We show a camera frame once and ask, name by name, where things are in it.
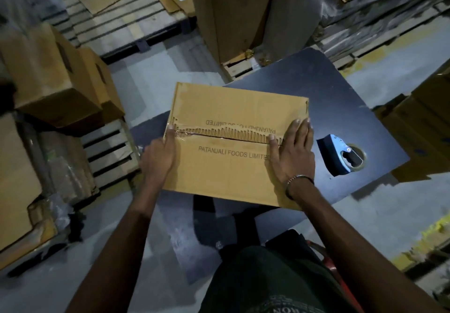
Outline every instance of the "concrete floor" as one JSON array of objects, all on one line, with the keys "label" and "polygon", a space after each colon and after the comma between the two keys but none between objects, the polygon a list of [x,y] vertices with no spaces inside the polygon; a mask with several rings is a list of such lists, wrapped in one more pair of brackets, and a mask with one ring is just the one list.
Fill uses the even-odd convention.
[{"label": "concrete floor", "polygon": [[[450,20],[440,17],[366,55],[343,72],[368,106],[385,103],[414,89],[450,58]],[[224,78],[195,31],[159,43],[110,67],[132,127],[170,109],[177,81],[224,85]],[[450,175],[397,184],[386,175],[334,206],[386,257],[407,250],[449,210]],[[85,209],[83,243],[53,255],[19,278],[0,279],[0,311],[62,312],[132,199],[126,182],[104,191]],[[318,241],[310,222],[294,227]],[[130,312],[196,312],[211,278],[188,285],[172,250],[158,209]]]}]

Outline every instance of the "metal bracelet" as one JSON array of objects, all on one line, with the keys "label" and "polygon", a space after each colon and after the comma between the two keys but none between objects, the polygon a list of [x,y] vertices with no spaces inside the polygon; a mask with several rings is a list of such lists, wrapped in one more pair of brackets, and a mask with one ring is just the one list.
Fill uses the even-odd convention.
[{"label": "metal bracelet", "polygon": [[292,180],[294,180],[294,179],[296,179],[296,178],[306,178],[306,179],[308,179],[308,180],[312,183],[312,185],[314,185],[314,180],[312,180],[312,178],[309,177],[309,176],[307,176],[306,174],[297,174],[296,176],[290,178],[290,179],[288,180],[288,182],[286,183],[286,188],[285,188],[285,190],[284,190],[284,193],[286,194],[286,197],[288,197],[290,200],[294,200],[294,198],[292,198],[291,195],[289,194],[289,191],[288,191],[288,189],[289,189],[289,184],[291,183]]}]

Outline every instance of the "table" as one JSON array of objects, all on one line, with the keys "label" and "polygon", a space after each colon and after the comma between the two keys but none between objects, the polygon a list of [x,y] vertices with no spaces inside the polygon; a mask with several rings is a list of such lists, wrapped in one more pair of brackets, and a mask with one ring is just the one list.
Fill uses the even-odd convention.
[{"label": "table", "polygon": [[[359,172],[333,177],[317,142],[315,183],[335,203],[408,161],[407,154],[321,52],[307,48],[227,87],[304,96],[315,139],[335,134],[367,154]],[[137,145],[161,136],[169,112],[131,129]],[[300,211],[162,191],[158,206],[189,283],[214,272],[238,243],[259,244],[306,218]]]}]

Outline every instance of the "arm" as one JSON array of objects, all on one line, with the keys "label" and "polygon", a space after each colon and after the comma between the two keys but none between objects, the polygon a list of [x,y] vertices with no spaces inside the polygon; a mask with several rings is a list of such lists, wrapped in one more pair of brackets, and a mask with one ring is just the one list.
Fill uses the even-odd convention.
[{"label": "arm", "polygon": [[[314,179],[313,142],[309,119],[291,123],[280,149],[271,136],[270,160],[282,184],[298,174]],[[294,179],[288,191],[305,211],[366,313],[446,312],[343,219],[307,178]]]},{"label": "arm", "polygon": [[150,218],[175,159],[175,132],[153,140],[140,161],[138,194],[95,260],[66,312],[126,312],[138,278]]}]

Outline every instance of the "person's right arm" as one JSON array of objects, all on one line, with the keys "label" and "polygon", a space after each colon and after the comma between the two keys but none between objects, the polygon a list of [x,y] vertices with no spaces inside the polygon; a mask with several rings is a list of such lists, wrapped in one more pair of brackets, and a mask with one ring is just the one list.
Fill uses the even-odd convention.
[{"label": "person's right arm", "polygon": [[[292,122],[280,148],[271,136],[270,161],[282,184],[299,174],[314,179],[313,142],[307,120]],[[366,313],[446,312],[342,218],[307,178],[292,180],[288,192],[310,219],[339,274]]]}]

